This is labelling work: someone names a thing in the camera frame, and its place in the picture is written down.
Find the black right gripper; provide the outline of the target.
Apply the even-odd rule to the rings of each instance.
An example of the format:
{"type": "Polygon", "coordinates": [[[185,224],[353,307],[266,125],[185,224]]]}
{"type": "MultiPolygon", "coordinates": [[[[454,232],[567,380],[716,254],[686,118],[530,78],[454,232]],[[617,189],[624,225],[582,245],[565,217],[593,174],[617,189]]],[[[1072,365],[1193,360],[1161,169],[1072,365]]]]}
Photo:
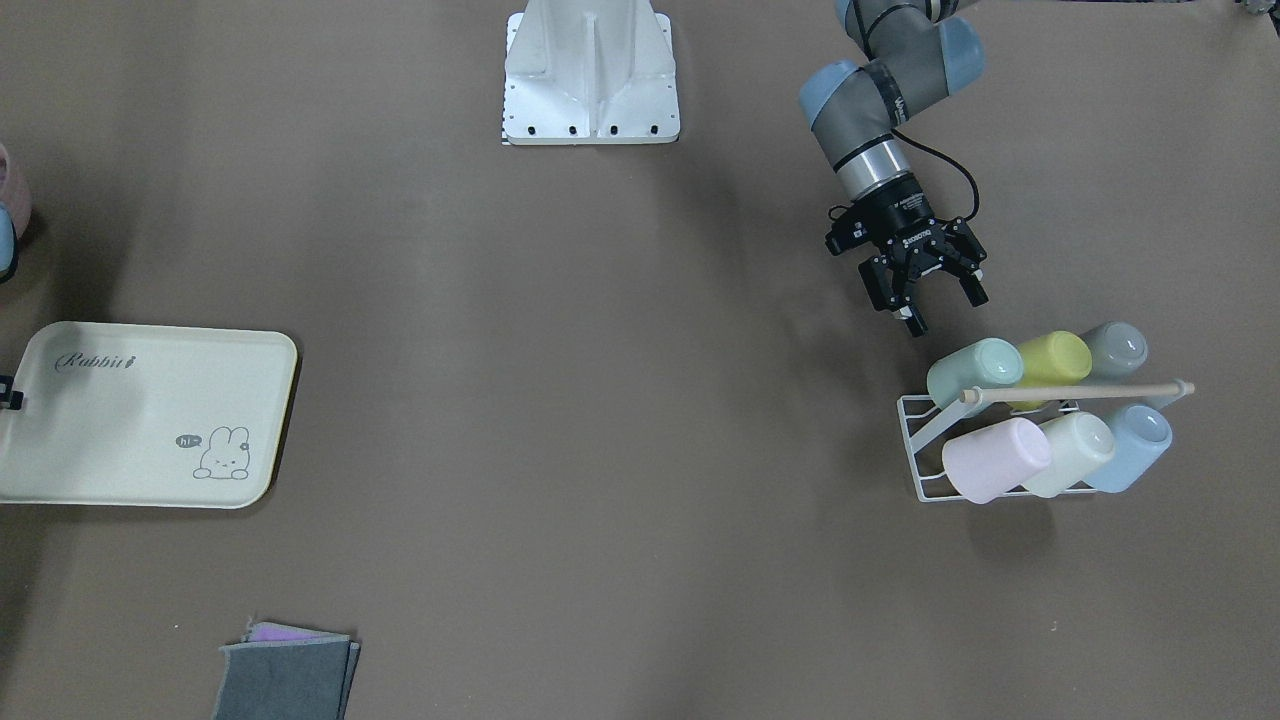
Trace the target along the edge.
{"type": "Polygon", "coordinates": [[[20,411],[24,402],[24,393],[14,387],[14,378],[0,377],[0,405],[1,410],[20,411]]]}

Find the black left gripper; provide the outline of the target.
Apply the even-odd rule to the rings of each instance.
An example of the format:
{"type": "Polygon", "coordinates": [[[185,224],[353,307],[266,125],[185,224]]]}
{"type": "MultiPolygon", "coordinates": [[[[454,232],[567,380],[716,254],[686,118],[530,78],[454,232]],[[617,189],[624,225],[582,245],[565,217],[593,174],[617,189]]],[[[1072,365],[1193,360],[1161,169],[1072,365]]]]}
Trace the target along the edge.
{"type": "Polygon", "coordinates": [[[966,220],[937,218],[920,182],[905,172],[867,191],[829,214],[826,247],[831,255],[864,245],[876,250],[858,265],[861,283],[877,311],[890,313],[911,337],[928,332],[914,301],[915,284],[927,272],[946,266],[973,307],[989,301],[980,264],[988,254],[966,220]]]}

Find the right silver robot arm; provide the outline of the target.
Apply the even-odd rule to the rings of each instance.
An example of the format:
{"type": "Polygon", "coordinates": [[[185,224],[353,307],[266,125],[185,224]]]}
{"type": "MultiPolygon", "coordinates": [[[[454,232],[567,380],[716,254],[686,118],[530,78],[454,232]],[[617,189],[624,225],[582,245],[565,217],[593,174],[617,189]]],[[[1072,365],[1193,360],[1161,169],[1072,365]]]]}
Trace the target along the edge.
{"type": "MultiPolygon", "coordinates": [[[[8,208],[1,204],[1,284],[9,282],[17,273],[17,231],[8,208]]],[[[19,411],[24,395],[14,388],[12,375],[1,375],[3,410],[19,411]]]]}

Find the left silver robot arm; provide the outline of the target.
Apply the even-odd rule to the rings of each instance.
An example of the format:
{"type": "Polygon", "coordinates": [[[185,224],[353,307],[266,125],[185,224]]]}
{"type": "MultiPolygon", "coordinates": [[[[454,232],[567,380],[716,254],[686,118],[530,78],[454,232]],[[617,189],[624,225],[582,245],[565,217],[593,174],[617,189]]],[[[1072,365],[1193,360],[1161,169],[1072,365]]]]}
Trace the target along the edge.
{"type": "Polygon", "coordinates": [[[873,247],[858,268],[870,304],[914,337],[928,331],[916,287],[931,273],[955,277],[974,307],[988,300],[980,269],[988,254],[972,229],[980,205],[952,219],[938,215],[901,132],[983,73],[986,50],[961,17],[964,8],[963,1],[836,3],[837,20],[865,61],[820,68],[797,97],[847,195],[846,204],[829,209],[826,247],[835,256],[873,247]]]}

